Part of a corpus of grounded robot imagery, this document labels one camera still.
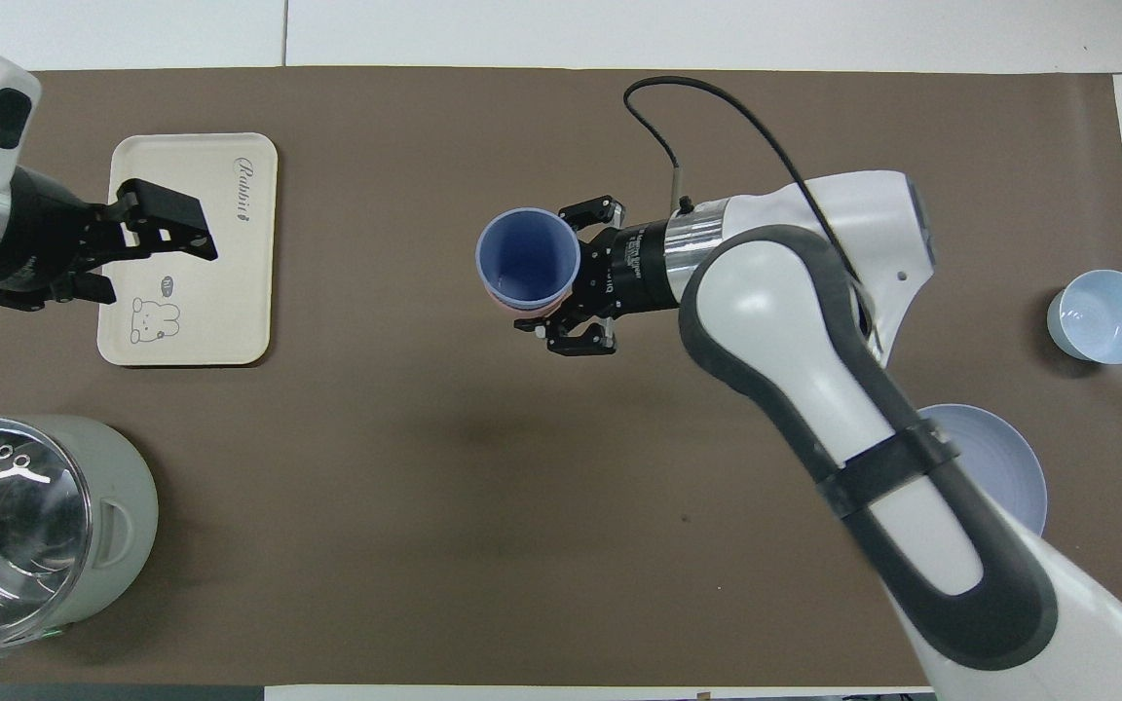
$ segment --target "brown table mat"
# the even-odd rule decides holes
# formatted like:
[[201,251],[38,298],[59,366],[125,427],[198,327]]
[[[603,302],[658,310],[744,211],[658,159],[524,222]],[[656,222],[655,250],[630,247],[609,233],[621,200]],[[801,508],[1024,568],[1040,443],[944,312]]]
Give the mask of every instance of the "brown table mat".
[[[515,205],[594,195],[662,218],[668,162],[626,71],[264,68],[43,74],[22,164],[85,200],[136,133],[257,131],[280,154],[275,329],[254,368],[125,369],[93,305],[0,310],[0,413],[137,443],[159,538],[137,583],[0,661],[18,683],[917,684],[876,577],[675,314],[611,358],[551,356],[482,292]],[[806,176],[895,168],[939,270],[891,369],[1037,449],[1050,541],[1122,599],[1122,367],[1051,347],[1079,271],[1122,269],[1106,76],[744,74]],[[734,112],[641,105],[696,201],[785,185]],[[266,541],[263,533],[270,534]]]

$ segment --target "pot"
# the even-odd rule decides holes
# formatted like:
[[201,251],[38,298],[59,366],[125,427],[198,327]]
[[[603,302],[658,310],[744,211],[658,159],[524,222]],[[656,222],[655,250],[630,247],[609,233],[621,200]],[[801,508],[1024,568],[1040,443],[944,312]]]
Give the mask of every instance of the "pot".
[[85,417],[0,417],[0,647],[62,633],[123,594],[158,497],[141,454]]

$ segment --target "bear drawing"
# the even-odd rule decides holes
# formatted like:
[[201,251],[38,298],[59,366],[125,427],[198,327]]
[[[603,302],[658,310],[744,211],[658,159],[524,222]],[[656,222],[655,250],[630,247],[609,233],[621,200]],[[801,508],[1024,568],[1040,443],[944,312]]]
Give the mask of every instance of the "bear drawing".
[[180,333],[178,319],[180,307],[176,305],[134,298],[132,333],[129,333],[129,339],[134,343],[148,343],[165,335],[175,335]]

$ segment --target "pot lid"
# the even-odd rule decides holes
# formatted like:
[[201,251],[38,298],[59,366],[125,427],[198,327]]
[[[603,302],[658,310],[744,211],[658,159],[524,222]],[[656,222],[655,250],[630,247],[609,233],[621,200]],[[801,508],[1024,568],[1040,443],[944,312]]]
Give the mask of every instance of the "pot lid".
[[84,479],[53,440],[0,418],[0,645],[40,633],[90,542]]

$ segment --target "round plate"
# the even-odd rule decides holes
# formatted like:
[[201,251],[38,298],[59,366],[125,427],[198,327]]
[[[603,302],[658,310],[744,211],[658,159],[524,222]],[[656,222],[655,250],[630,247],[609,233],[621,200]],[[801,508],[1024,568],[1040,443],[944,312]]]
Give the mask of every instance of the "round plate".
[[1046,476],[1028,440],[996,414],[969,404],[935,404],[920,415],[938,422],[958,449],[964,473],[1031,532],[1046,528]]

